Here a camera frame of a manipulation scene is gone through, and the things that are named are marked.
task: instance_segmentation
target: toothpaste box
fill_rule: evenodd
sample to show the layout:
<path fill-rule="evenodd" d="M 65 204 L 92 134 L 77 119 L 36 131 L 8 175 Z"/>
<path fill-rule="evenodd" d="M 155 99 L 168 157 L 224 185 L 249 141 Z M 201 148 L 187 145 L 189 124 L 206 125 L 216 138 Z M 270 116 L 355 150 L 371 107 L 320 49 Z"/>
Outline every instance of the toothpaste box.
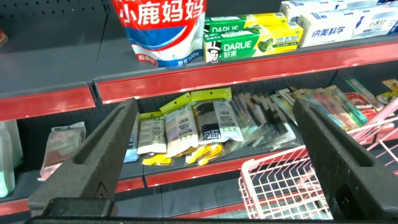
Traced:
<path fill-rule="evenodd" d="M 286 23 L 205 34 L 203 38 L 205 62 L 217 63 L 290 52 L 297 48 L 302 33 L 303 29 L 296 23 Z"/>
<path fill-rule="evenodd" d="M 286 17 L 280 12 L 239 16 L 207 17 L 205 18 L 205 33 L 228 32 L 245 29 L 256 25 L 280 25 L 286 21 Z"/>
<path fill-rule="evenodd" d="M 397 29 L 398 7 L 380 4 L 361 9 L 344 9 L 300 16 L 304 28 L 301 47 L 391 34 Z"/>
<path fill-rule="evenodd" d="M 206 0 L 112 0 L 136 57 L 158 67 L 203 55 Z"/>
<path fill-rule="evenodd" d="M 351 7 L 375 6 L 385 0 L 299 0 L 282 1 L 279 12 L 283 13 L 288 22 L 297 22 L 302 14 L 323 12 Z"/>

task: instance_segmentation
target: darlie logo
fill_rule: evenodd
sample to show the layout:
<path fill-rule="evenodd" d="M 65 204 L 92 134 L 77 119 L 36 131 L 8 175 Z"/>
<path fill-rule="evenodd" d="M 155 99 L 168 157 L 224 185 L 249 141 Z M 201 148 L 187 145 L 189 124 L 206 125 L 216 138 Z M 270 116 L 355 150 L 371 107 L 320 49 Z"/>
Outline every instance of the darlie logo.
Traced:
<path fill-rule="evenodd" d="M 211 46 L 207 49 L 208 57 L 211 58 L 212 63 L 218 62 L 218 56 L 223 53 L 221 49 L 221 42 L 213 41 Z"/>

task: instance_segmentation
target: white toothpaste box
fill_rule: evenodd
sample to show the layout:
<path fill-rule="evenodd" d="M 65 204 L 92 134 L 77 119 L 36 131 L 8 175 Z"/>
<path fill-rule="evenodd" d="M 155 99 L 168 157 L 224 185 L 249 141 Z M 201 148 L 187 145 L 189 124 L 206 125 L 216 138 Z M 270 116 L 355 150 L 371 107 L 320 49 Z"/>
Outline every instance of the white toothpaste box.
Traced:
<path fill-rule="evenodd" d="M 282 1 L 279 11 L 288 22 L 298 22 L 302 14 L 309 12 L 323 12 L 337 9 L 375 6 L 385 0 L 299 0 Z"/>
<path fill-rule="evenodd" d="M 396 31 L 398 7 L 381 4 L 361 9 L 311 12 L 300 16 L 301 47 L 373 37 Z"/>

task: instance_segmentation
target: pink shopping basket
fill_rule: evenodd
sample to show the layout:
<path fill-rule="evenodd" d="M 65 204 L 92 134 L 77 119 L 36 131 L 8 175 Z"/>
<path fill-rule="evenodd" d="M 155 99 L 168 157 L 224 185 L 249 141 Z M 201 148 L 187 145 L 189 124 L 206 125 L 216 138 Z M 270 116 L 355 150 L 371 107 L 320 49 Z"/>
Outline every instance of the pink shopping basket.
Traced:
<path fill-rule="evenodd" d="M 398 99 L 395 99 L 363 127 L 348 134 L 367 144 L 377 133 L 387 130 L 387 134 L 366 149 L 398 175 L 398 158 L 393 151 L 398 144 L 387 147 L 384 142 L 398 133 L 397 125 L 388 128 L 398 123 L 398 116 L 385 119 L 397 108 Z M 378 145 L 382 150 L 375 150 Z M 333 219 L 305 146 L 246 161 L 238 182 L 249 218 Z"/>

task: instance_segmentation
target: bottle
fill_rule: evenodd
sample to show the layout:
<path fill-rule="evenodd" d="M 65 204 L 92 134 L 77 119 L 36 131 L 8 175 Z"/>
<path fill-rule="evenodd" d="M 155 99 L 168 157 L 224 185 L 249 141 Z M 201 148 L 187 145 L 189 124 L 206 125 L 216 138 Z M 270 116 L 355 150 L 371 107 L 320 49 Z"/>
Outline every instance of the bottle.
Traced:
<path fill-rule="evenodd" d="M 12 161 L 14 168 L 22 163 L 23 152 L 21 139 L 19 137 L 18 124 L 16 120 L 5 121 L 6 128 L 11 137 Z"/>
<path fill-rule="evenodd" d="M 5 122 L 0 122 L 0 198 L 15 189 L 11 137 Z"/>

